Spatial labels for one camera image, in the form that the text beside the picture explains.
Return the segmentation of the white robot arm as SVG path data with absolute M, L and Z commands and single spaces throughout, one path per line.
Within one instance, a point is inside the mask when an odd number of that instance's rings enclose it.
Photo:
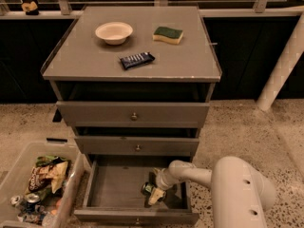
M 213 169 L 187 161 L 171 161 L 157 169 L 148 203 L 155 204 L 175 184 L 191 181 L 211 190 L 214 228 L 267 228 L 264 212 L 276 202 L 275 186 L 250 163 L 233 156 Z

